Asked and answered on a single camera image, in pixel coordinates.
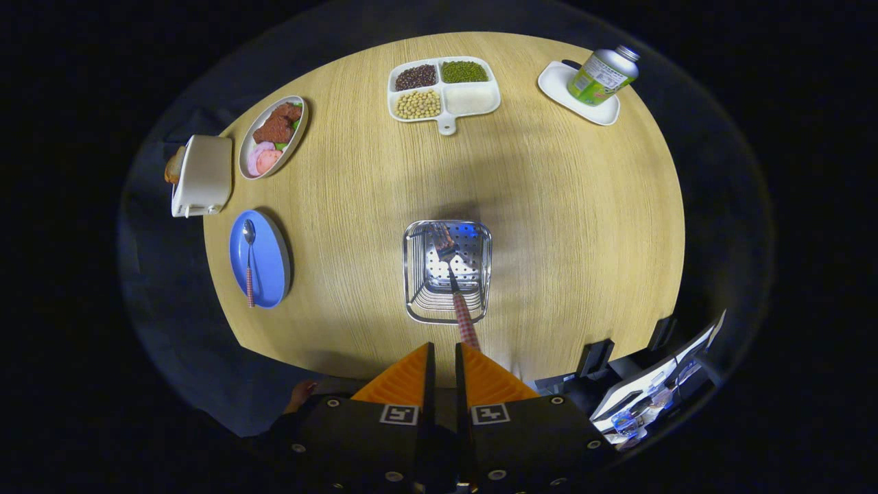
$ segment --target wood grain tabletop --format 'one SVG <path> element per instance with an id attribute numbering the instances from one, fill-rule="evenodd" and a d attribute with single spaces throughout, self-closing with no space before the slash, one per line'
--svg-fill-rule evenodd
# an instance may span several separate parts
<path id="1" fill-rule="evenodd" d="M 583 345 L 604 338 L 615 342 L 611 359 L 644 348 L 680 289 L 680 184 L 635 87 L 618 93 L 609 127 L 537 87 L 549 62 L 590 54 L 518 34 L 423 36 L 331 62 L 247 110 L 221 134 L 234 141 L 232 194 L 204 217 L 213 285 L 240 344 L 364 379 L 432 341 L 437 384 L 453 386 L 457 327 L 406 313 L 402 240 L 417 220 L 462 219 L 493 236 L 489 310 L 476 324 L 487 356 L 533 380 L 573 372 Z M 388 114 L 394 67 L 456 55 L 491 65 L 495 112 L 458 119 L 451 136 Z M 250 124 L 290 95 L 311 111 L 299 147 L 271 177 L 245 180 L 237 156 Z M 248 309 L 229 262 L 231 226 L 247 209 L 273 219 L 290 249 L 293 282 L 273 309 Z"/>

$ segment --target wire basket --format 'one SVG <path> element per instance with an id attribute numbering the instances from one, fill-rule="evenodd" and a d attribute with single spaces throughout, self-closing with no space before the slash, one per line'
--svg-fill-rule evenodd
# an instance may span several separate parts
<path id="1" fill-rule="evenodd" d="M 406 311 L 421 323 L 457 324 L 448 265 L 436 255 L 431 223 L 444 224 L 457 243 L 450 264 L 476 323 L 487 313 L 491 282 L 491 232 L 478 222 L 429 220 L 408 225 L 402 239 Z"/>

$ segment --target sliced ham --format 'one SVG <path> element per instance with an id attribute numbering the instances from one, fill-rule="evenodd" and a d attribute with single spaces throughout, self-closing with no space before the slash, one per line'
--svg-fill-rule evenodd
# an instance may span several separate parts
<path id="1" fill-rule="evenodd" d="M 257 175 L 262 175 L 266 171 L 270 170 L 274 163 L 277 163 L 277 159 L 283 155 L 283 151 L 279 151 L 277 149 L 269 149 L 267 151 L 263 151 L 259 153 L 259 157 L 256 159 L 256 171 L 258 171 Z"/>
<path id="2" fill-rule="evenodd" d="M 274 142 L 260 142 L 259 144 L 256 144 L 256 147 L 253 148 L 252 151 L 250 151 L 250 154 L 247 155 L 247 171 L 250 175 L 253 177 L 262 175 L 262 173 L 256 170 L 256 159 L 263 151 L 272 149 L 274 149 Z"/>

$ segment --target can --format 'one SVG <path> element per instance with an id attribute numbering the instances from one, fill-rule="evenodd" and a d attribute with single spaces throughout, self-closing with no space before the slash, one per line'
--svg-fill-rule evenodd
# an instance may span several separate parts
<path id="1" fill-rule="evenodd" d="M 622 45 L 615 50 L 596 50 L 571 79 L 567 90 L 586 105 L 600 105 L 637 79 L 640 71 L 635 62 L 639 58 L 639 54 Z"/>

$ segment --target metal spoon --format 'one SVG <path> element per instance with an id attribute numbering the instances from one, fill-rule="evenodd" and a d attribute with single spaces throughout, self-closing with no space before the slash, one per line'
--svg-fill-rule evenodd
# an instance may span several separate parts
<path id="1" fill-rule="evenodd" d="M 247 241 L 247 307 L 253 307 L 253 274 L 250 271 L 250 250 L 253 249 L 253 241 L 256 240 L 256 230 L 250 220 L 244 220 L 244 240 Z"/>

